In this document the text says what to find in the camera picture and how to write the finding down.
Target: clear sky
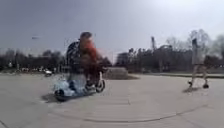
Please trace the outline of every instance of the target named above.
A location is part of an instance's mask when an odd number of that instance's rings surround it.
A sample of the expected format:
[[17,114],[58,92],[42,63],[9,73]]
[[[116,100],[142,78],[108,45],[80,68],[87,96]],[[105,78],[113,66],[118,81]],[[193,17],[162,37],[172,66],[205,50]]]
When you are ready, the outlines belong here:
[[224,34],[224,1],[0,0],[1,51],[64,52],[82,31],[90,31],[112,59],[132,47],[150,48],[151,36],[161,45],[167,37],[184,40],[200,28],[213,39]]

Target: white scooter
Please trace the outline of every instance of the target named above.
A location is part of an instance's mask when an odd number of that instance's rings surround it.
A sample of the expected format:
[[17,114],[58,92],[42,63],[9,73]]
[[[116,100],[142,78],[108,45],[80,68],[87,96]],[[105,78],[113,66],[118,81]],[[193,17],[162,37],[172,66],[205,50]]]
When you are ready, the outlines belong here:
[[52,89],[54,96],[58,101],[63,102],[79,95],[86,95],[93,91],[101,93],[105,89],[105,81],[102,74],[103,71],[100,72],[99,81],[91,83],[91,86],[88,87],[86,86],[87,82],[80,82],[80,79],[85,79],[84,77],[79,77],[79,80],[71,81],[68,81],[66,78],[59,79]]

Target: leg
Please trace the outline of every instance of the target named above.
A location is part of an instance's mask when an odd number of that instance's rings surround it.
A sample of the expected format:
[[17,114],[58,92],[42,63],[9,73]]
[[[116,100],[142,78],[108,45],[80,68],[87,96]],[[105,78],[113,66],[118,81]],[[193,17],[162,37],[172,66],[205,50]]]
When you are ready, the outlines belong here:
[[189,83],[189,87],[191,88],[192,86],[193,86],[193,84],[194,84],[194,80],[195,80],[195,78],[196,78],[196,74],[197,74],[197,70],[198,70],[198,65],[194,65],[194,69],[193,69],[193,73],[192,73],[192,79],[191,79],[191,81],[189,81],[188,83]]
[[203,79],[205,80],[205,84],[204,84],[203,88],[209,88],[208,80],[207,80],[207,68],[206,68],[206,66],[202,66],[202,72],[203,72]]

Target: concrete plaza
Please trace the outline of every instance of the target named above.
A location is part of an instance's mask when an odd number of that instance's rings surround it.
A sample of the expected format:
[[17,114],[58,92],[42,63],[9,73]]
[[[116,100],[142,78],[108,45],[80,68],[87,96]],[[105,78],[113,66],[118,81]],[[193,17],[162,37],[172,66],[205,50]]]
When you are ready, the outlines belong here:
[[58,103],[56,77],[0,74],[0,128],[223,128],[224,85],[184,93],[188,78],[107,80],[100,94]]

